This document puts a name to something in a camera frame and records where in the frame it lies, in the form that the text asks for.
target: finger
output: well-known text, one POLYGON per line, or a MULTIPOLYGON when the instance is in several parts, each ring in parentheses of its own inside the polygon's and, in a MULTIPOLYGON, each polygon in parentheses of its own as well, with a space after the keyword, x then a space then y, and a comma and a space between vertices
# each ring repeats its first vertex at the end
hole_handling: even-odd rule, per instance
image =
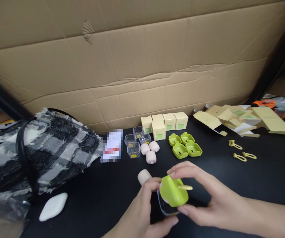
POLYGON ((171 174, 176 169, 181 168, 181 167, 185 167, 185 166, 196 166, 196 165, 191 163, 190 161, 181 162, 181 163, 178 163, 175 166, 173 166, 171 169, 169 169, 167 171, 167 174, 171 174))
POLYGON ((161 178, 150 178, 142 185, 138 195, 141 196, 142 202, 147 205, 150 204, 151 193, 160 188, 161 178))
POLYGON ((214 176, 208 174, 197 166, 186 166, 176 169, 170 174, 173 179, 194 178, 208 191, 209 194, 217 195, 218 191, 224 186, 214 176))
POLYGON ((163 221, 157 222, 148 227, 145 237, 148 238, 163 238, 168 235, 171 228, 178 223, 178 218, 176 216, 168 217, 163 221))
POLYGON ((210 208, 196 208, 192 205, 185 204, 181 207, 178 207, 178 210, 200 226, 214 225, 215 217, 210 212, 210 208))

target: orange object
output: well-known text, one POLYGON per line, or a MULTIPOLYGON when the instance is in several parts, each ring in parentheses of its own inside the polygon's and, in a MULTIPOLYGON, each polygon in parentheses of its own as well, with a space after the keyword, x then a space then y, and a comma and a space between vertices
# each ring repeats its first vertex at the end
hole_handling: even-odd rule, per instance
POLYGON ((263 101, 255 101, 253 103, 258 105, 258 106, 264 105, 264 106, 267 106, 270 108, 274 108, 276 106, 276 101, 272 100, 272 99, 265 99, 263 101))

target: hand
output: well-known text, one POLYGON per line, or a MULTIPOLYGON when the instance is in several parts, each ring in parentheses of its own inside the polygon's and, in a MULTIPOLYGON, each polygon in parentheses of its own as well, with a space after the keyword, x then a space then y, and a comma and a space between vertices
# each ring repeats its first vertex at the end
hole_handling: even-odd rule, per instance
POLYGON ((167 173, 173 179, 194 178, 212 196, 207 208, 196 208, 188 204, 178 208, 198 225, 252 234, 256 227, 263 224, 262 217, 246 198, 239 196, 193 163, 189 161, 179 163, 167 173))
POLYGON ((161 222, 150 224, 151 193, 159 189, 161 178, 150 178, 142 185, 138 195, 127 211, 104 237, 112 238, 162 238, 178 223, 176 216, 168 217, 161 222))

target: green label square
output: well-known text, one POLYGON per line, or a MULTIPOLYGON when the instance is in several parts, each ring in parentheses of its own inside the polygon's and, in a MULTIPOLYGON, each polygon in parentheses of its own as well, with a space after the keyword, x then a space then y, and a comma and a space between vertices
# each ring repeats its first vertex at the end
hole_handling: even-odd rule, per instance
POLYGON ((163 139, 163 134, 157 134, 156 139, 163 139))
POLYGON ((183 128, 184 128, 184 124, 179 124, 178 127, 177 127, 178 130, 179 129, 183 129, 183 128))
POLYGON ((146 132, 146 133, 151 133, 151 128, 150 128, 150 127, 146 128, 146 129, 145 129, 145 132, 146 132))
POLYGON ((173 129, 173 125, 167 125, 166 126, 166 130, 172 130, 173 129))
POLYGON ((255 117, 253 117, 252 115, 248 115, 247 117, 245 117, 246 119, 255 119, 255 117))
POLYGON ((236 116, 241 116, 241 115, 244 115, 244 114, 245 114, 245 111, 236 111, 235 112, 236 116))

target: black frame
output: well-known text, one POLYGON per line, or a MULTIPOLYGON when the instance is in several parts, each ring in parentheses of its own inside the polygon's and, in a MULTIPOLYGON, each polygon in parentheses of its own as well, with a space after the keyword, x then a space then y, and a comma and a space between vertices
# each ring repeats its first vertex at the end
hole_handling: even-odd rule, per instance
POLYGON ((21 106, 12 96, 0 86, 0 110, 14 121, 29 120, 33 115, 21 106))
POLYGON ((282 44, 278 47, 274 56, 268 66, 262 73, 259 81, 255 85, 254 90, 251 92, 246 104, 252 104, 256 100, 263 98, 265 93, 273 85, 277 77, 285 69, 285 39, 282 44))

